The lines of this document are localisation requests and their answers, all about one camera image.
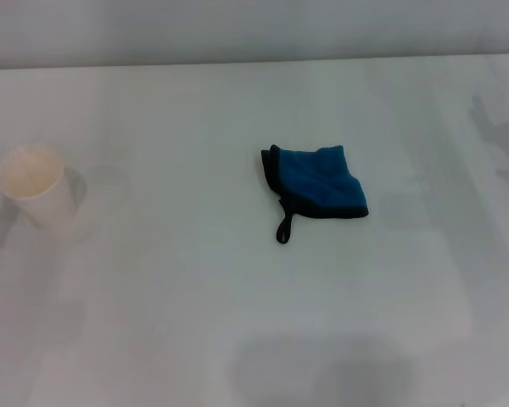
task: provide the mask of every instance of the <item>blue towel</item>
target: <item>blue towel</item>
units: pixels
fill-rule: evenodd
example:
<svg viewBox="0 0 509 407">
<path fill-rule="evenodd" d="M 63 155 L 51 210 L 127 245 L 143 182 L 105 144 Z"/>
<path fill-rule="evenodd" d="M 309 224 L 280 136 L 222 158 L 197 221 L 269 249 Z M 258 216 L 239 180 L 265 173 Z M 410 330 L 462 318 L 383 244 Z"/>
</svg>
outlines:
<svg viewBox="0 0 509 407">
<path fill-rule="evenodd" d="M 294 214 L 317 219 L 367 216 L 366 197 L 349 173 L 343 146 L 308 153 L 273 145 L 261 154 L 268 185 L 281 196 L 285 212 L 277 229 L 278 242 L 288 242 Z"/>
</svg>

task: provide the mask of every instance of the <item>paper cup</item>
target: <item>paper cup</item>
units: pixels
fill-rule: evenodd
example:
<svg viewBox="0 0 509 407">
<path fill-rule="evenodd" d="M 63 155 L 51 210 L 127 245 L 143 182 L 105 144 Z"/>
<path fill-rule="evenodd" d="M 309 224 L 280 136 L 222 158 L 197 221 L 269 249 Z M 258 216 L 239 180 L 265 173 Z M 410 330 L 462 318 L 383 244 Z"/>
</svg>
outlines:
<svg viewBox="0 0 509 407">
<path fill-rule="evenodd" d="M 47 147 L 11 151 L 0 164 L 0 189 L 40 226 L 65 226 L 76 213 L 64 162 Z"/>
</svg>

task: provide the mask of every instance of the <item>white tabletop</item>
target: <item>white tabletop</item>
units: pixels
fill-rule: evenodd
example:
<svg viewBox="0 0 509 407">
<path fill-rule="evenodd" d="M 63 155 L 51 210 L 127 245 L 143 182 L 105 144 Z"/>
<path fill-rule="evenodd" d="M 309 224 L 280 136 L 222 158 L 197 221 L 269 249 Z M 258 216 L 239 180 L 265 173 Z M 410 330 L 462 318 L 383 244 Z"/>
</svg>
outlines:
<svg viewBox="0 0 509 407">
<path fill-rule="evenodd" d="M 509 56 L 0 71 L 26 141 L 82 201 L 0 203 L 0 407 L 509 407 Z M 273 143 L 369 216 L 278 244 Z"/>
</svg>

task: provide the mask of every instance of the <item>white table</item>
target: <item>white table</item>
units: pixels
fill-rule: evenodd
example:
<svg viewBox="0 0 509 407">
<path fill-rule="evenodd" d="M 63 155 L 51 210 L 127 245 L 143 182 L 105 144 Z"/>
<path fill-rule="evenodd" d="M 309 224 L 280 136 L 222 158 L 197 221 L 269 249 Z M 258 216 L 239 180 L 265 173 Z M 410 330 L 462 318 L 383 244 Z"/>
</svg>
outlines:
<svg viewBox="0 0 509 407">
<path fill-rule="evenodd" d="M 0 207 L 0 407 L 509 407 L 509 56 L 0 71 L 25 141 L 87 193 Z M 370 215 L 278 244 L 273 143 Z"/>
</svg>

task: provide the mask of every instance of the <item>gray wall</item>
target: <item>gray wall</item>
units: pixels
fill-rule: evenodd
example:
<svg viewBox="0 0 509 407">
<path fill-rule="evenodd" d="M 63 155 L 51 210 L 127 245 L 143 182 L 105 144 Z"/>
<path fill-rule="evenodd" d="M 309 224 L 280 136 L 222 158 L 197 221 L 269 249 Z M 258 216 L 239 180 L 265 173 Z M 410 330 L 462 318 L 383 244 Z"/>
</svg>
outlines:
<svg viewBox="0 0 509 407">
<path fill-rule="evenodd" d="M 0 68 L 509 52 L 509 0 L 0 0 Z"/>
</svg>

